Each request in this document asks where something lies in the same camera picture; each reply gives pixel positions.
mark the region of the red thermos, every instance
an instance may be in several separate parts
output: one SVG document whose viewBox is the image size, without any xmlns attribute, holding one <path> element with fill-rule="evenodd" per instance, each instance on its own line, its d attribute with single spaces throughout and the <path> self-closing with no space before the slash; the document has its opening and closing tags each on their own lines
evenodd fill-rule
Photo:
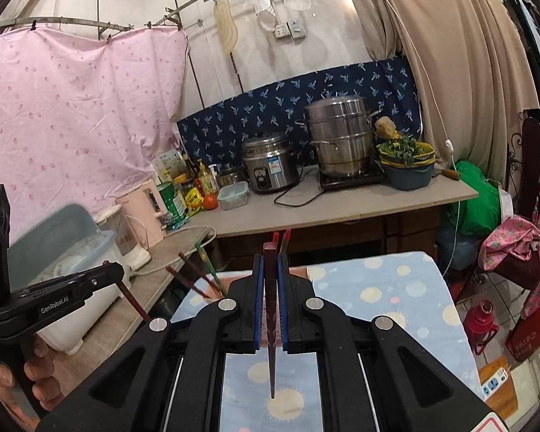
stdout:
<svg viewBox="0 0 540 432">
<path fill-rule="evenodd" d="M 486 345 L 500 329 L 494 323 L 494 305 L 486 300 L 480 301 L 478 305 L 468 310 L 462 325 L 468 336 L 470 348 L 476 355 L 484 352 Z"/>
</svg>

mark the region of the navy blue cloth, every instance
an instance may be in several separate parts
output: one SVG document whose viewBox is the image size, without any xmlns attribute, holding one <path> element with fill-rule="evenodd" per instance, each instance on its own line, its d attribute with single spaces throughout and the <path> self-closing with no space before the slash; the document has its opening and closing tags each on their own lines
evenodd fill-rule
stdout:
<svg viewBox="0 0 540 432">
<path fill-rule="evenodd" d="M 207 164 L 242 160 L 242 142 L 256 135 L 285 132 L 298 164 L 316 163 L 309 145 L 304 107 L 322 97 L 360 95 L 372 111 L 382 109 L 399 131 L 420 136 L 414 76 L 406 57 L 314 71 L 223 100 L 179 121 L 186 149 Z"/>
</svg>

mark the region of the blue polka dot tablecloth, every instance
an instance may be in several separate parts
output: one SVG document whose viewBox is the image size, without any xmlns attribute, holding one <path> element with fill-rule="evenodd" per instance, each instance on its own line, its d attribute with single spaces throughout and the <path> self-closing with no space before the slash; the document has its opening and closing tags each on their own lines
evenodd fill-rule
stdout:
<svg viewBox="0 0 540 432">
<path fill-rule="evenodd" d="M 249 272 L 222 273 L 237 276 Z M 482 398 L 478 371 L 458 312 L 432 258 L 398 253 L 308 266 L 317 296 L 346 315 L 371 320 L 386 314 Z M 205 290 L 201 280 L 198 287 Z M 172 321 L 193 317 L 205 306 L 190 293 Z M 228 355 L 220 432 L 323 430 L 315 354 L 276 351 L 276 397 L 270 399 L 268 350 Z"/>
</svg>

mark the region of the pink floral cloth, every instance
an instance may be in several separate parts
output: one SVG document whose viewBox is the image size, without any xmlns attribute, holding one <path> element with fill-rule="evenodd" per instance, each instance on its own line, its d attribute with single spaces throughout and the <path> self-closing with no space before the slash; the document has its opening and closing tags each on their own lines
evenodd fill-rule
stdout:
<svg viewBox="0 0 540 432">
<path fill-rule="evenodd" d="M 483 270 L 494 270 L 507 255 L 528 261 L 533 256 L 532 252 L 536 252 L 540 259 L 539 229 L 523 217 L 511 216 L 484 241 L 478 255 L 478 265 Z M 524 302 L 522 316 L 529 317 L 539 307 L 540 281 Z"/>
<path fill-rule="evenodd" d="M 110 40 L 48 27 L 0 36 L 0 183 L 11 238 L 68 203 L 92 213 L 153 173 L 177 144 L 186 34 L 128 31 Z"/>
</svg>

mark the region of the blue gripper pad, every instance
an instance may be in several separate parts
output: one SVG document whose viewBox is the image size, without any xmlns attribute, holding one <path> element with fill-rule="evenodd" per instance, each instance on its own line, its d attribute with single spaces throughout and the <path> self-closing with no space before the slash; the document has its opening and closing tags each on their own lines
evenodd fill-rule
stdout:
<svg viewBox="0 0 540 432">
<path fill-rule="evenodd" d="M 286 310 L 286 290 L 284 281 L 284 269 L 282 264 L 282 258 L 278 256 L 278 262 L 276 264 L 276 280 L 278 283 L 278 303 L 280 310 L 280 336 L 282 337 L 282 350 L 288 350 L 288 310 Z"/>
<path fill-rule="evenodd" d="M 252 273 L 256 277 L 256 303 L 254 306 L 254 346 L 260 349 L 262 339 L 262 308 L 264 305 L 264 258 L 259 258 L 258 271 Z"/>
</svg>

